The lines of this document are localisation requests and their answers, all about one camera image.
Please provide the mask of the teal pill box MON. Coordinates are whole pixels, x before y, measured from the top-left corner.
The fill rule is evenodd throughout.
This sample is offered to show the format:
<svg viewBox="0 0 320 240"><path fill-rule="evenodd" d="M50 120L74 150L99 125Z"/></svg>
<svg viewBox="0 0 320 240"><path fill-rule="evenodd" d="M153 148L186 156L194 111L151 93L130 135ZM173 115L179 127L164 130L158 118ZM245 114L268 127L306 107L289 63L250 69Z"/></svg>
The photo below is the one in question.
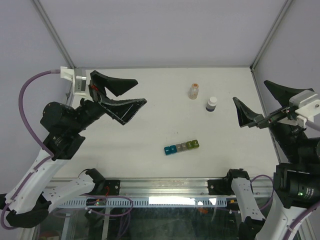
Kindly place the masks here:
<svg viewBox="0 0 320 240"><path fill-rule="evenodd" d="M172 153L171 147L170 146L164 147L164 153L166 156L170 155Z"/></svg>

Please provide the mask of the clear pill jar gold lid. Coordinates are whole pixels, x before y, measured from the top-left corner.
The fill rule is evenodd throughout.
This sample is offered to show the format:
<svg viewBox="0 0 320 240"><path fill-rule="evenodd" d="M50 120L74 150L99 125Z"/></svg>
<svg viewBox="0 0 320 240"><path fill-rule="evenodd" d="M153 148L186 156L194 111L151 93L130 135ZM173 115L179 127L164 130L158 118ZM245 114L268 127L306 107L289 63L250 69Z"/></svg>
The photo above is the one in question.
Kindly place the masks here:
<svg viewBox="0 0 320 240"><path fill-rule="evenodd" d="M199 93L199 87L198 88L194 88L194 87L191 86L190 89L189 89L188 97L191 100L195 100L198 97L198 93Z"/></svg>

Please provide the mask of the teal pill box FRI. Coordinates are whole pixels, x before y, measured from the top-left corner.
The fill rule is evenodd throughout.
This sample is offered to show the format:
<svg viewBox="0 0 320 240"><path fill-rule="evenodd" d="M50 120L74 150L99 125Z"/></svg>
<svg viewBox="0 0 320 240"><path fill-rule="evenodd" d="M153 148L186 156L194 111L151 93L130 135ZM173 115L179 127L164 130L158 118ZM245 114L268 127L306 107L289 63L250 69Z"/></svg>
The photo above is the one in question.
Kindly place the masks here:
<svg viewBox="0 0 320 240"><path fill-rule="evenodd" d="M170 146L170 153L171 154L177 153L177 146L176 145L171 145Z"/></svg>

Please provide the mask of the green pill box THUR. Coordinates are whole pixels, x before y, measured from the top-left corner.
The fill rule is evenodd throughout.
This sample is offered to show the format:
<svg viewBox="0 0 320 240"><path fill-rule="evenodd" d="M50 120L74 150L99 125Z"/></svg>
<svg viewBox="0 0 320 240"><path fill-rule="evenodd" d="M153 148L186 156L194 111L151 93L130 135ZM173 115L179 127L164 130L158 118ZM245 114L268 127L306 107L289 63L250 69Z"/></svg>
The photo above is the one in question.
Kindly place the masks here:
<svg viewBox="0 0 320 240"><path fill-rule="evenodd" d="M194 149L197 149L200 145L197 139L192 140L192 146Z"/></svg>

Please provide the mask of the clear pill box SAT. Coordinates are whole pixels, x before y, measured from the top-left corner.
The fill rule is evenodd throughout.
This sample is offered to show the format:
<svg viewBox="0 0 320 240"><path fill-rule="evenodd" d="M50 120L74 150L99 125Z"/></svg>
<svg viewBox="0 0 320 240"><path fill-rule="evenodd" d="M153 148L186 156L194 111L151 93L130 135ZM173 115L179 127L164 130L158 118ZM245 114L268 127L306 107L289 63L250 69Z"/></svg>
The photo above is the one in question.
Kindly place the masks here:
<svg viewBox="0 0 320 240"><path fill-rule="evenodd" d="M187 151L188 150L188 146L186 142L181 143L181 149L182 151Z"/></svg>

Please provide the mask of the green pill box SUN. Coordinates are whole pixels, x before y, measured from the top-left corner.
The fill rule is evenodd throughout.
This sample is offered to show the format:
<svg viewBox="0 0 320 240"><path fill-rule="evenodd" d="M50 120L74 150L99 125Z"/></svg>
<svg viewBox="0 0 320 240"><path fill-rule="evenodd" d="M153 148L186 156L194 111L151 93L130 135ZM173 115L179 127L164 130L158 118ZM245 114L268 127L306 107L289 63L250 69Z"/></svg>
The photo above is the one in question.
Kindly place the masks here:
<svg viewBox="0 0 320 240"><path fill-rule="evenodd" d="M192 141L187 141L186 146L188 150L194 149L194 143Z"/></svg>

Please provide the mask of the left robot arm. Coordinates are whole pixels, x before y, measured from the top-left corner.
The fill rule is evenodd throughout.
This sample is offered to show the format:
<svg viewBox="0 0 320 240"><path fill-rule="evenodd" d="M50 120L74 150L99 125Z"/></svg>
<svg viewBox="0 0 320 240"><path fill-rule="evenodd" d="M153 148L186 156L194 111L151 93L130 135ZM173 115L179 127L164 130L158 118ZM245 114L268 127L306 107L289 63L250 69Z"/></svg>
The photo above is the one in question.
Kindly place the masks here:
<svg viewBox="0 0 320 240"><path fill-rule="evenodd" d="M30 229L39 225L60 204L77 196L95 198L105 191L106 179L95 168L81 172L77 179L62 187L47 189L56 173L73 158L85 137L81 132L103 115L110 116L121 125L127 124L147 103L144 98L110 99L107 92L118 97L134 88L138 81L106 76L98 71L83 79L81 100L77 108L59 102L48 103L42 112L41 125L48 136L40 140L31 128L24 111L26 82L18 97L20 117L40 151L33 164L10 192L0 196L0 224L6 230Z"/></svg>

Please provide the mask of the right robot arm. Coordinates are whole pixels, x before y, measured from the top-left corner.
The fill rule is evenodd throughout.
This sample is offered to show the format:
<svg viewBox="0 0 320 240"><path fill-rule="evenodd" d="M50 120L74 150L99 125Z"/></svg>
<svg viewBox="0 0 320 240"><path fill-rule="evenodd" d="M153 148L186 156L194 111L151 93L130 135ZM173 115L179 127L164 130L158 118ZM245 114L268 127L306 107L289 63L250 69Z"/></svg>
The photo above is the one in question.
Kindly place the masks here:
<svg viewBox="0 0 320 240"><path fill-rule="evenodd" d="M230 169L222 179L224 194L234 194L241 214L241 240L291 240L303 221L320 206L320 140L306 136L319 130L320 96L266 80L264 85L280 108L268 116L255 113L234 97L240 127L269 129L287 158L273 174L272 204L267 216L259 209L252 182L243 169Z"/></svg>

